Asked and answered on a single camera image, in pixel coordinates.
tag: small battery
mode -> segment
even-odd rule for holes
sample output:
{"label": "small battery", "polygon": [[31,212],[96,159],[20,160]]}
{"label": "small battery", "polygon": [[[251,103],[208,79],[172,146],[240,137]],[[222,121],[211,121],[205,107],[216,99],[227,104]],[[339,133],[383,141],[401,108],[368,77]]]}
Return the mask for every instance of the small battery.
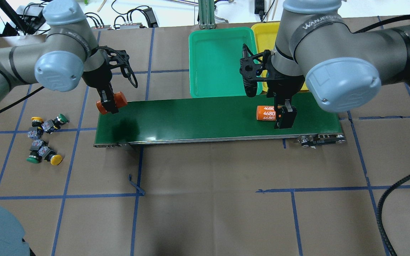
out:
{"label": "small battery", "polygon": [[273,106],[257,106],[256,119],[259,121],[275,121],[276,112]]}

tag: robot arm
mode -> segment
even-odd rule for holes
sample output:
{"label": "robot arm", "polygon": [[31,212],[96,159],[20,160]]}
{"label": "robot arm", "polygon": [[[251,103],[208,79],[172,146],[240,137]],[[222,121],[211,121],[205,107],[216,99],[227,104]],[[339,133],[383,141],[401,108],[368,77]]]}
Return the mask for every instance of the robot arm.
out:
{"label": "robot arm", "polygon": [[[121,68],[130,79],[126,72],[129,69],[132,73],[129,56],[124,51],[99,47],[86,16],[74,0],[54,0],[43,14],[51,27],[45,42],[0,49],[0,101],[15,86],[37,82],[48,89],[67,92],[83,76],[88,86],[98,90],[100,111],[118,112],[127,102],[122,94],[115,101],[111,69]],[[137,86],[137,80],[131,83]]]}
{"label": "robot arm", "polygon": [[[275,49],[265,53],[266,63],[246,68],[260,55],[247,62],[242,59],[247,95],[256,81],[267,80],[267,96],[275,97],[275,105],[281,102],[275,106],[279,115],[289,116],[286,106],[300,90],[302,78],[328,112],[367,103],[383,84],[410,85],[410,26],[351,33],[337,14],[340,6],[340,0],[286,0]],[[268,69],[269,77],[255,79],[260,69]],[[293,120],[277,123],[276,128],[289,128]]]}

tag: yellow cap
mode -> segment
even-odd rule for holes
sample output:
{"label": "yellow cap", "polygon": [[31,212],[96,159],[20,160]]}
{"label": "yellow cap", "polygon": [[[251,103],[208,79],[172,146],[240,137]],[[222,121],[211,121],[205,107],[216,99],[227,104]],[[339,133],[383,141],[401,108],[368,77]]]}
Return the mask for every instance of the yellow cap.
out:
{"label": "yellow cap", "polygon": [[44,120],[43,120],[42,118],[39,118],[39,117],[32,117],[31,120],[33,120],[33,121],[39,121],[39,122],[41,122],[41,123],[44,123]]}
{"label": "yellow cap", "polygon": [[59,165],[61,161],[62,161],[62,156],[61,155],[54,155],[50,159],[50,163],[52,165]]}

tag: yellow bin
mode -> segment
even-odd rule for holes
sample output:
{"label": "yellow bin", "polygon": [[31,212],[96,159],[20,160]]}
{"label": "yellow bin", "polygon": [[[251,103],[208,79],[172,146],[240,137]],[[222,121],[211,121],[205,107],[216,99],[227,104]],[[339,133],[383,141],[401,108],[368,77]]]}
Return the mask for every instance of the yellow bin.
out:
{"label": "yellow bin", "polygon": [[[273,50],[275,48],[276,35],[278,34],[279,22],[270,23],[257,23],[251,27],[254,31],[254,38],[256,40],[257,53],[263,52],[264,50]],[[262,90],[264,92],[268,91],[268,86],[266,82],[262,83]],[[301,91],[307,91],[308,88],[306,84],[303,83]]]}

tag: teal green bin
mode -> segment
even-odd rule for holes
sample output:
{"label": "teal green bin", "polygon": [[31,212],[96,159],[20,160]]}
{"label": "teal green bin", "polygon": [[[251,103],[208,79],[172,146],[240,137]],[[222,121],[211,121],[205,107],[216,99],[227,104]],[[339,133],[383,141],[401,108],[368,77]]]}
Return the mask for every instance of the teal green bin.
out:
{"label": "teal green bin", "polygon": [[[189,90],[193,98],[244,96],[240,74],[242,47],[256,52],[248,27],[195,31],[189,35]],[[257,84],[257,94],[262,83]]]}

